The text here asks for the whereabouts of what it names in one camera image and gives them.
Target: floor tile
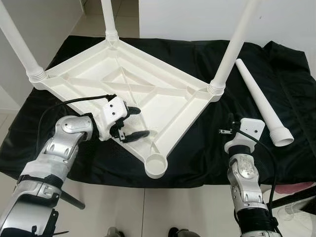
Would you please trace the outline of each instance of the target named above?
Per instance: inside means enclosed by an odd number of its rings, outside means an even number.
[[[2,123],[2,126],[0,126],[0,146],[3,140],[5,139],[8,133],[9,127],[11,126],[15,117],[16,117],[15,114],[7,115],[5,121]]]
[[[112,10],[114,16],[118,14],[121,2],[122,0],[112,0]]]
[[[238,236],[229,186],[193,189],[146,189],[144,237],[166,237],[171,227],[188,228],[201,237]]]
[[[139,17],[138,0],[122,0],[118,16]]]
[[[84,5],[86,15],[102,15],[101,0],[88,0]]]
[[[121,0],[112,0],[113,15],[116,16],[119,11]],[[88,0],[84,5],[86,15],[103,15],[101,0]]]
[[[13,189],[15,187],[16,180],[11,177],[0,173],[0,187],[1,187],[1,195],[0,195],[0,215],[6,208],[11,195],[13,193]]]
[[[103,237],[110,226],[127,237],[140,237],[144,189],[92,185],[67,180],[63,190],[83,201],[84,210],[58,202],[57,231],[70,231],[65,237]]]
[[[1,125],[4,123],[4,121],[5,121],[5,119],[6,119],[7,116],[8,116],[8,115],[0,114],[0,127],[1,127]]]
[[[71,32],[73,36],[105,36],[103,15],[83,15]]]
[[[119,37],[122,38],[139,38],[139,18],[117,16],[115,25]]]

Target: black cloth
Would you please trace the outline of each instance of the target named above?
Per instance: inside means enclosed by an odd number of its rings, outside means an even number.
[[[103,38],[68,37],[49,67],[71,58]],[[123,39],[172,66],[209,83],[214,78],[228,42]],[[303,52],[274,42],[264,48],[245,43],[239,57],[244,61],[284,126],[295,141],[275,147],[265,128],[261,141],[277,157],[278,183],[316,180],[316,83]],[[0,171],[17,178],[24,165],[35,158],[38,122],[43,111],[60,102],[47,91],[33,89],[0,149]],[[229,113],[262,119],[241,75],[234,66],[225,93],[211,103],[168,156],[168,169],[160,179],[147,177],[141,161],[116,142],[98,139],[81,143],[68,177],[86,183],[146,188],[189,188],[203,184],[228,184],[228,155],[224,144],[231,139],[220,135],[227,128]],[[53,132],[57,120],[76,115],[68,106],[55,109],[44,119],[42,144]],[[259,145],[253,153],[260,182],[271,184],[273,165]]]
[[[0,237],[33,237],[34,234],[17,228],[5,228]]]

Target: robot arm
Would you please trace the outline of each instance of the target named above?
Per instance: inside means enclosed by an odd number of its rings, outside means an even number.
[[[141,111],[126,106],[116,95],[109,95],[107,99],[108,103],[95,117],[101,140],[113,136],[122,142],[131,142],[149,134],[149,131],[140,131],[125,135],[121,130],[123,121]],[[54,136],[20,174],[12,198],[0,217],[0,237],[54,234],[58,218],[54,207],[62,193],[61,187],[77,156],[78,144],[90,140],[92,133],[93,122],[89,116],[65,116],[57,121]]]
[[[240,122],[240,131],[260,139],[265,126],[261,120],[243,118]],[[232,141],[225,144],[225,151],[230,156],[227,176],[231,184],[241,237],[281,237],[275,232],[274,221],[263,202],[258,184],[259,173],[251,156],[255,145],[256,142],[238,132]]]

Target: black table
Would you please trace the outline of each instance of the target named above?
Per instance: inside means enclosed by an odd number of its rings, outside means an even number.
[[[97,44],[103,38],[68,37],[49,67]],[[175,41],[163,39],[123,39],[128,44],[202,80],[213,79],[228,42]],[[239,57],[289,128],[295,141],[275,147],[265,128],[261,141],[278,161],[278,183],[316,180],[316,83],[310,75],[303,52],[274,42],[264,48],[245,43]],[[35,159],[38,122],[43,111],[60,102],[47,91],[33,89],[0,148],[0,171],[17,178],[24,165]],[[116,142],[97,138],[81,143],[79,154],[68,177],[80,182],[139,188],[191,188],[203,184],[228,184],[228,155],[224,144],[231,137],[218,134],[226,128],[229,114],[262,119],[236,67],[230,73],[225,93],[211,103],[184,135],[168,157],[165,175],[153,180],[145,174],[141,161]],[[76,115],[67,106],[52,111],[44,120],[41,142],[52,136],[57,120]],[[260,182],[271,184],[273,164],[260,146],[253,153]]]

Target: black cable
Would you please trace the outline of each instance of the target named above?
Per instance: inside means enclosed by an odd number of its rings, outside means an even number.
[[[39,147],[40,147],[40,127],[41,127],[41,124],[42,124],[42,121],[43,121],[43,118],[44,116],[47,114],[48,111],[58,107],[58,106],[61,106],[61,105],[67,105],[67,104],[70,104],[70,103],[74,103],[74,102],[79,102],[79,101],[85,101],[85,100],[98,100],[98,99],[104,99],[106,98],[108,101],[113,99],[113,96],[115,95],[100,95],[100,96],[92,96],[92,97],[84,97],[84,98],[79,98],[79,99],[73,99],[73,100],[67,100],[67,101],[64,101],[64,102],[61,102],[61,103],[58,103],[56,105],[53,105],[49,108],[47,108],[44,113],[41,115],[40,119],[39,119],[39,126],[38,126],[38,135],[37,135],[37,142],[36,142],[36,153],[35,153],[35,156],[38,155],[39,153]]]
[[[236,213],[235,209],[234,209],[234,218],[235,218],[235,221],[237,222],[237,224],[239,225],[239,220],[238,220],[237,213]]]
[[[276,185],[277,185],[277,159],[273,155],[273,153],[270,151],[270,149],[264,143],[260,142],[256,138],[250,136],[249,134],[247,134],[247,133],[245,133],[243,131],[237,130],[237,132],[239,132],[240,134],[244,135],[245,137],[248,137],[249,139],[251,139],[254,142],[256,142],[259,145],[261,145],[270,155],[270,158],[271,158],[272,163],[273,163],[274,177],[273,177],[273,183],[272,183],[270,197],[269,197],[269,203],[268,203],[267,206],[268,206],[268,211],[269,211],[270,217],[274,220],[274,222],[276,222],[276,219],[273,217],[273,214],[272,214],[272,201],[273,201],[273,195],[274,195],[274,192],[275,192],[275,189],[276,189]],[[281,234],[280,230],[278,229],[277,225],[275,225],[274,228],[275,228],[276,232],[282,236],[282,234]]]

